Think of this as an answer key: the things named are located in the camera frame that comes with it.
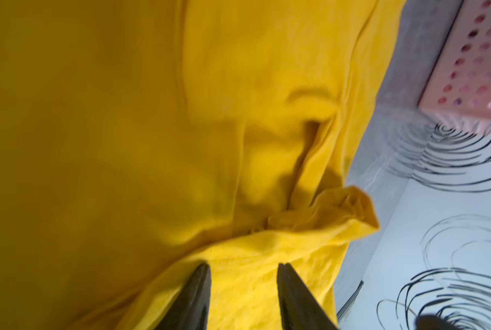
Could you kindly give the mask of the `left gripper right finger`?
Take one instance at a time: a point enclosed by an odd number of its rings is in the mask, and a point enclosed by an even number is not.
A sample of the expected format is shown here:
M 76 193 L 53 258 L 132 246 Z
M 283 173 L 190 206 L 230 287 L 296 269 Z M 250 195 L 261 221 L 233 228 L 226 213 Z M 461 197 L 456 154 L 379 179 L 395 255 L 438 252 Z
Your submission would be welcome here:
M 290 263 L 277 270 L 278 301 L 284 330 L 337 330 Z

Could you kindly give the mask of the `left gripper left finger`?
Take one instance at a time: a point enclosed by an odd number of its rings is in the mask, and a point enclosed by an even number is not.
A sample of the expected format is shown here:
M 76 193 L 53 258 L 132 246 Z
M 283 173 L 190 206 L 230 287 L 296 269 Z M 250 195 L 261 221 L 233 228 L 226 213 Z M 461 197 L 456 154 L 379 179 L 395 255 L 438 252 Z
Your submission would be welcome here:
M 208 326 L 212 277 L 210 266 L 196 267 L 156 330 L 205 330 Z

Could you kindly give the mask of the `yellow t-shirt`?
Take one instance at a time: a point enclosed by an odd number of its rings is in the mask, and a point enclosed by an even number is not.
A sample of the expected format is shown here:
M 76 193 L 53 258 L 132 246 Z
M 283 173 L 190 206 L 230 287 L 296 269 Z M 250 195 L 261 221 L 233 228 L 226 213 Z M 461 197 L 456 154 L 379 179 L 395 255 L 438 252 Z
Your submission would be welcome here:
M 336 321 L 345 181 L 403 1 L 0 1 L 0 329 L 153 329 L 198 265 L 210 329 Z

